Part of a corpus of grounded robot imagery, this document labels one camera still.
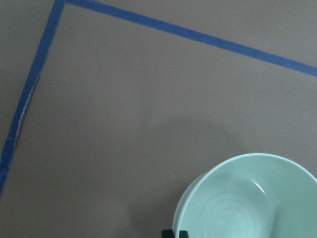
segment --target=light green bowl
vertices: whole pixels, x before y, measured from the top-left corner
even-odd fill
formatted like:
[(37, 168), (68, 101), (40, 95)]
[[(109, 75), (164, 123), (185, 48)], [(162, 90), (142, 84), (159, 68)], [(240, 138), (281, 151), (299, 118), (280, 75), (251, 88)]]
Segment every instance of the light green bowl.
[(317, 180), (276, 155), (234, 157), (189, 185), (173, 230), (177, 238), (317, 238)]

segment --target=blue tape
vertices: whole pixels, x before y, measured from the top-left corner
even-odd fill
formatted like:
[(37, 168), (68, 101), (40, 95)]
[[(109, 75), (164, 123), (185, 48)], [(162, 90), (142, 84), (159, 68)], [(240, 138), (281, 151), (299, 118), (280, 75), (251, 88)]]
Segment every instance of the blue tape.
[(182, 36), (194, 41), (205, 43), (211, 46), (219, 47), (241, 55), (249, 56), (258, 60), (273, 63), (282, 67), (317, 76), (317, 67), (300, 63), (291, 59), (276, 56), (251, 47), (243, 46), (231, 41), (227, 41), (215, 36), (207, 35), (198, 31), (190, 30), (181, 26), (170, 24), (168, 22), (153, 19), (147, 16), (122, 10), (107, 4), (102, 4), (93, 0), (66, 0), (67, 3), (88, 8), (120, 19), (131, 21), (137, 24), (155, 28), (174, 35)]
[(42, 72), (45, 59), (49, 52), (64, 5), (65, 0), (55, 0), (54, 2), (51, 14), (46, 24), (18, 106), (16, 108), (8, 136), (4, 143), (4, 147), (0, 156), (0, 195), (2, 194), (4, 183), (9, 172), (10, 162), (14, 154), (15, 144), (19, 135), (19, 129), (23, 120), (24, 112), (29, 104), (36, 82)]

